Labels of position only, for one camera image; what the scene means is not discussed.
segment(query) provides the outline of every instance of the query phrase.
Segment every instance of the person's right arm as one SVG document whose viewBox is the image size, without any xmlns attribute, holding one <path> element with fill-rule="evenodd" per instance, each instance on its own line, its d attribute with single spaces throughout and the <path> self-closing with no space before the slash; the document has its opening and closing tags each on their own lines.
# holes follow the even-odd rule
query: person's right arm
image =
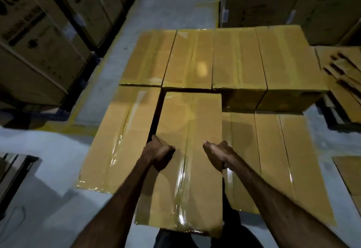
<svg viewBox="0 0 361 248">
<path fill-rule="evenodd" d="M 274 189 L 228 146 L 204 142 L 211 163 L 222 170 L 222 163 L 234 171 L 255 202 L 280 248 L 283 247 L 348 247 L 323 223 Z"/>
</svg>

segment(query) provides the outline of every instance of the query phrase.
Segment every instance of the person's right hand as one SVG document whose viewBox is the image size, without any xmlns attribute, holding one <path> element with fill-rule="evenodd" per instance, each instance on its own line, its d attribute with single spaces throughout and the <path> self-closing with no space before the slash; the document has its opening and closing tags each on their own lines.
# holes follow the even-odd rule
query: person's right hand
<svg viewBox="0 0 361 248">
<path fill-rule="evenodd" d="M 234 170 L 234 166 L 232 163 L 235 159 L 239 157 L 226 141 L 222 141 L 218 145 L 210 143 L 208 141 L 204 141 L 203 149 L 207 154 L 210 162 L 218 171 L 222 172 L 223 168 L 229 168 L 232 171 Z"/>
</svg>

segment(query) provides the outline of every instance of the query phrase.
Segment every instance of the concrete floor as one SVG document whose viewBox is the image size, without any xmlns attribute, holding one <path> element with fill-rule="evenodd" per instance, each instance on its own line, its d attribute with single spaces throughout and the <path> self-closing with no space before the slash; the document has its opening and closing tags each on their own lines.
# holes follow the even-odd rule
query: concrete floor
<svg viewBox="0 0 361 248">
<path fill-rule="evenodd" d="M 143 30 L 214 28 L 216 2 L 136 0 L 75 122 L 84 126 L 100 124 Z M 361 218 L 331 156 L 361 155 L 361 135 L 329 131 L 315 106 L 305 115 L 337 221 L 337 226 L 331 229 L 350 247 L 359 247 Z M 92 140 L 92 137 L 78 135 L 0 128 L 0 151 L 31 154 L 41 159 L 16 193 L 6 218 L 0 222 L 0 246 L 38 248 L 72 244 L 111 197 L 73 188 Z M 247 213 L 240 216 L 264 247 L 277 247 L 260 217 Z M 126 247 L 152 247 L 157 232 L 157 228 L 132 224 Z M 195 236 L 194 239 L 199 247 L 210 246 L 207 237 Z"/>
</svg>

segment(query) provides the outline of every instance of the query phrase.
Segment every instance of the lg logo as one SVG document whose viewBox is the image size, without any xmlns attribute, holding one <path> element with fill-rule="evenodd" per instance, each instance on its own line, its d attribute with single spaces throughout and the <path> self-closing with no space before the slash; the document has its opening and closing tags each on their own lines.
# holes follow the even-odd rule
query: lg logo
<svg viewBox="0 0 361 248">
<path fill-rule="evenodd" d="M 20 0 L 1 0 L 0 1 L 0 15 L 5 16 L 8 14 L 8 9 L 6 8 L 5 4 L 13 6 L 18 1 L 20 1 Z"/>
</svg>

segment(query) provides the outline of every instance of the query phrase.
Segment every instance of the black trousers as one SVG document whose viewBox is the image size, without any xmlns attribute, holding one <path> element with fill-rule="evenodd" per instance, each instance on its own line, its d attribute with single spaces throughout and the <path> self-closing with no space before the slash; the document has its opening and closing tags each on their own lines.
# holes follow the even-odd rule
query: black trousers
<svg viewBox="0 0 361 248">
<path fill-rule="evenodd" d="M 241 224 L 239 214 L 229 205 L 223 191 L 223 230 L 220 239 L 211 239 L 211 248 L 218 247 L 252 247 L 263 248 L 259 240 L 250 230 Z M 160 229 L 154 248 L 197 248 L 191 234 Z"/>
</svg>

